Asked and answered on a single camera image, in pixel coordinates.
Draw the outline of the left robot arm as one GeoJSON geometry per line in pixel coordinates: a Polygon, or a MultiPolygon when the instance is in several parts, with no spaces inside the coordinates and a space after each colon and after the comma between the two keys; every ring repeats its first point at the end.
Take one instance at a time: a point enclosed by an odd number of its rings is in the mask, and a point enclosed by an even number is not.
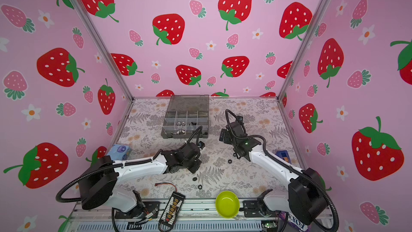
{"type": "Polygon", "coordinates": [[[204,143],[199,126],[185,143],[175,150],[159,150],[145,159],[114,161],[104,156],[81,176],[65,185],[56,195],[59,203],[81,202],[82,209],[100,206],[118,209],[123,213],[142,208],[143,203],[136,191],[124,190],[120,185],[133,179],[161,174],[173,174],[180,170],[196,173],[204,143]]]}

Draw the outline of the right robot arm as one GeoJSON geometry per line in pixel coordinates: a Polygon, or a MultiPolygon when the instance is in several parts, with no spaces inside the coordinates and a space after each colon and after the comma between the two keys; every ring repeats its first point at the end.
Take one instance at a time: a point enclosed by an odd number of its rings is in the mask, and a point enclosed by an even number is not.
{"type": "Polygon", "coordinates": [[[298,168],[271,154],[263,136],[247,134],[241,116],[227,109],[225,118],[227,125],[221,130],[220,141],[233,146],[236,158],[244,158],[270,172],[288,191],[288,197],[281,198],[267,190],[257,198],[260,204],[258,211],[263,216],[283,212],[284,224],[294,216],[307,226],[316,224],[324,232],[338,231],[338,211],[321,185],[319,174],[311,168],[298,168]]]}

